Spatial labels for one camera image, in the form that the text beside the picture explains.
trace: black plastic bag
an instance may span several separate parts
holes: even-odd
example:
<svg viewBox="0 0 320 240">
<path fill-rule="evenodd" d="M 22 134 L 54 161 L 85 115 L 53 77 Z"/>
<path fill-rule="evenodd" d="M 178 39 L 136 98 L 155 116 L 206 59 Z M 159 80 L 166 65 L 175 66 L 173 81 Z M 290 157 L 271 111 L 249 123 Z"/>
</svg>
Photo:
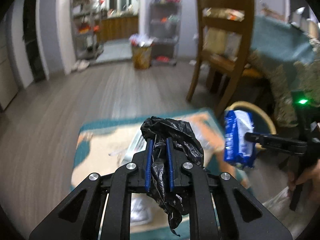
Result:
<svg viewBox="0 0 320 240">
<path fill-rule="evenodd" d="M 176 195 L 169 190 L 166 139 L 171 137 L 173 147 L 185 153 L 190 162 L 201 167 L 204 163 L 203 149 L 190 124 L 185 121 L 153 116 L 144 121 L 141 131 L 145 140 L 155 140 L 151 165 L 152 180 L 148 195 L 168 214 L 170 229 L 176 234 L 174 229 L 181 223 L 182 215 L 189 213 L 189 204 L 187 195 Z"/>
</svg>

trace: wooden floor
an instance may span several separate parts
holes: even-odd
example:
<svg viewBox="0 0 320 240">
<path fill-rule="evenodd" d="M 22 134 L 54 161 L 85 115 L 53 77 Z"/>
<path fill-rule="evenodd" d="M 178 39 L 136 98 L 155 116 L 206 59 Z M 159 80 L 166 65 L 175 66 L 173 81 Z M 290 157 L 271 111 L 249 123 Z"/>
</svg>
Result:
<svg viewBox="0 0 320 240">
<path fill-rule="evenodd" d="M 203 73 L 185 100 L 193 67 L 135 71 L 130 63 L 91 67 L 33 84 L 0 115 L 0 203 L 28 238 L 69 193 L 79 128 L 101 118 L 130 118 L 212 107 Z"/>
</svg>

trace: rug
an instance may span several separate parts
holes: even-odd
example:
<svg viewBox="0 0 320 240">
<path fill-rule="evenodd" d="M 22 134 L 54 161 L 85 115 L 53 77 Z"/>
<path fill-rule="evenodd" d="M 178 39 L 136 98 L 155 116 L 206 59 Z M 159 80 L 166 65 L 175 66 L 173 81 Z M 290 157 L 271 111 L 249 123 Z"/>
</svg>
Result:
<svg viewBox="0 0 320 240">
<path fill-rule="evenodd" d="M 77 142 L 71 189 L 74 189 L 90 173 L 100 175 L 113 173 L 128 158 L 145 149 L 140 127 L 150 116 L 122 120 L 98 120 L 87 123 L 80 129 Z M 223 161 L 224 133 L 210 109 L 159 115 L 163 118 L 184 120 L 190 123 L 196 138 L 204 149 L 204 166 L 215 175 L 229 172 L 245 188 L 249 188 L 246 174 Z M 176 240 L 189 238 L 189 217 L 183 218 L 175 236 L 168 227 L 167 214 L 157 205 L 152 205 L 153 219 L 144 225 L 130 228 L 130 239 Z"/>
</svg>

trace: blue and white wipes package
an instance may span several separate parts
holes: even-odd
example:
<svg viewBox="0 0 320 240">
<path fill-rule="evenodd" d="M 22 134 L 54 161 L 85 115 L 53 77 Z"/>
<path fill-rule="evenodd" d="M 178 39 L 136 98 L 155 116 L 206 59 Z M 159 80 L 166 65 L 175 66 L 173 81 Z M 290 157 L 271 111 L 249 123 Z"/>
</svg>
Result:
<svg viewBox="0 0 320 240">
<path fill-rule="evenodd" d="M 224 161 L 237 168 L 253 168 L 256 159 L 255 143 L 247 142 L 244 135 L 253 132 L 251 113 L 230 110 L 225 115 L 226 145 Z"/>
</svg>

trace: silver screw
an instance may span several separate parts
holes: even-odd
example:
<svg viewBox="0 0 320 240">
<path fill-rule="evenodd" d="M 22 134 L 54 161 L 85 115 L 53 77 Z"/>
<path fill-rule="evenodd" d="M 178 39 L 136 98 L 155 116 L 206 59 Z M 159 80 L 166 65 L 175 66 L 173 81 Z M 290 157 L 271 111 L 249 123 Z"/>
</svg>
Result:
<svg viewBox="0 0 320 240">
<path fill-rule="evenodd" d="M 127 164 L 127 169 L 129 170 L 133 170 L 137 167 L 137 165 L 135 163 L 128 163 Z"/>
<path fill-rule="evenodd" d="M 224 180 L 229 180 L 231 178 L 231 176 L 229 173 L 224 172 L 221 174 L 221 178 Z"/>
<path fill-rule="evenodd" d="M 192 163 L 184 163 L 183 164 L 183 167 L 185 168 L 185 169 L 191 169 L 192 167 L 193 167 L 193 164 Z"/>
<path fill-rule="evenodd" d="M 97 173 L 92 173 L 89 175 L 89 180 L 96 180 L 99 178 L 99 175 Z"/>
</svg>

